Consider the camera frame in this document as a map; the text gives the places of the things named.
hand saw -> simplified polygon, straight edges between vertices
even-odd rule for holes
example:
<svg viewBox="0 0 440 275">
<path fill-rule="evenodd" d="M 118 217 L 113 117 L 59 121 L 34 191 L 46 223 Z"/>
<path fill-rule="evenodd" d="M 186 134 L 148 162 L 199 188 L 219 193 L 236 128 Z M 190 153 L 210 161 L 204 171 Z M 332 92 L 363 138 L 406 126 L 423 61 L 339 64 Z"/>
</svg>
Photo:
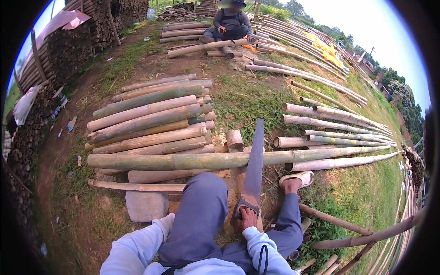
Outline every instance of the hand saw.
<svg viewBox="0 0 440 275">
<path fill-rule="evenodd" d="M 257 219 L 260 215 L 261 178 L 263 175 L 263 138 L 264 122 L 258 118 L 242 192 L 232 213 L 233 220 L 242 219 L 242 215 L 239 211 L 242 207 L 251 208 L 257 213 Z"/>
</svg>

white sandal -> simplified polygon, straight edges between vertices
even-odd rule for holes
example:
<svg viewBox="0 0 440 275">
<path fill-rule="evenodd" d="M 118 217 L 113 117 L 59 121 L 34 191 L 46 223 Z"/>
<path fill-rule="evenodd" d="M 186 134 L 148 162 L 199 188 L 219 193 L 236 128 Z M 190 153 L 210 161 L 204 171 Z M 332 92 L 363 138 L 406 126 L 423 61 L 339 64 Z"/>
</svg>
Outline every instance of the white sandal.
<svg viewBox="0 0 440 275">
<path fill-rule="evenodd" d="M 281 187 L 281 184 L 285 180 L 290 180 L 293 178 L 297 178 L 297 179 L 301 180 L 302 184 L 298 188 L 298 189 L 300 189 L 300 188 L 309 186 L 313 182 L 313 180 L 315 179 L 315 174 L 313 174 L 312 171 L 303 171 L 303 172 L 299 172 L 297 174 L 282 176 L 281 179 L 279 179 L 279 186 Z"/>
</svg>

